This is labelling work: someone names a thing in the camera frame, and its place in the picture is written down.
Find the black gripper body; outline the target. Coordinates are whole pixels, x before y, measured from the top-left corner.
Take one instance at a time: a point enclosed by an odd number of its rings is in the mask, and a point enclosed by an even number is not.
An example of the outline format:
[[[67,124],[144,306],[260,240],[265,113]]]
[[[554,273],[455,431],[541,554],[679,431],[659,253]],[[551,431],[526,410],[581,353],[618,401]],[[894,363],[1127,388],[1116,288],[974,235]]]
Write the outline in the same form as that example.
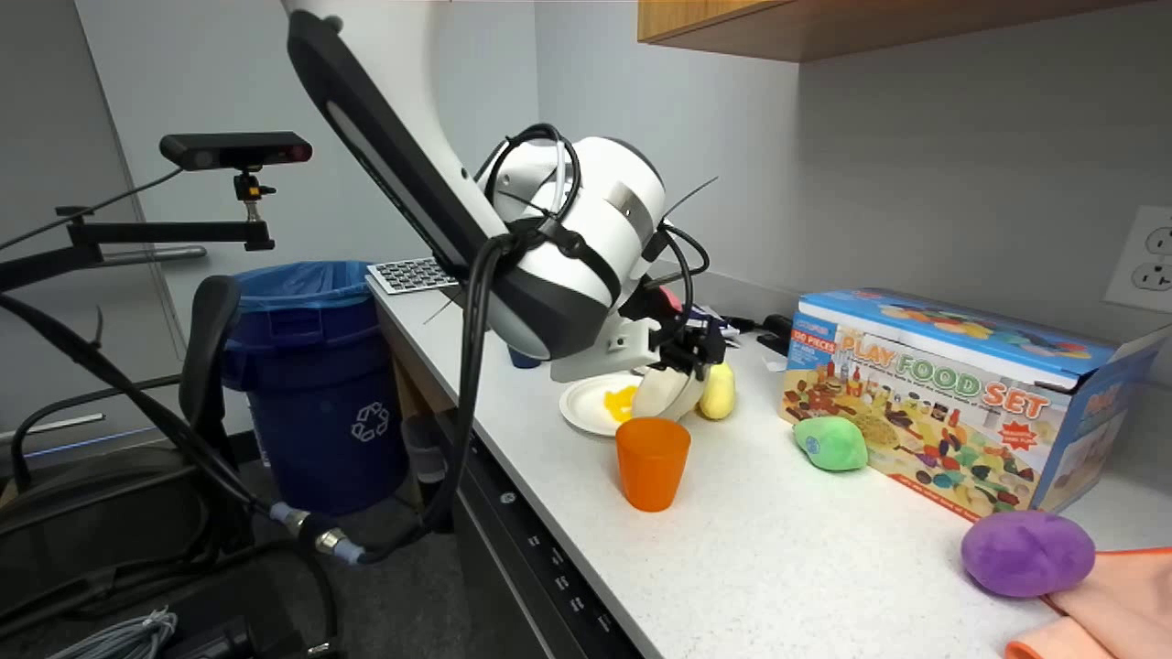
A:
[[[650,334],[659,371],[701,373],[725,359],[725,336],[714,319],[672,314]]]

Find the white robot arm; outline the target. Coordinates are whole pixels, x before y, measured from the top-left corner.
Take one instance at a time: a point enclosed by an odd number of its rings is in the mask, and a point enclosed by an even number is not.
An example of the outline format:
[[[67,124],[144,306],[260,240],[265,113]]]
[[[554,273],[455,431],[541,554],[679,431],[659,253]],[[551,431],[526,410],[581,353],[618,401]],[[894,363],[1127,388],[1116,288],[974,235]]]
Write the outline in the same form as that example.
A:
[[[659,170],[612,135],[504,135],[468,170],[431,92],[448,0],[281,0],[287,57],[313,107],[464,288],[474,334],[559,376],[725,359],[718,326],[665,297],[674,246]]]

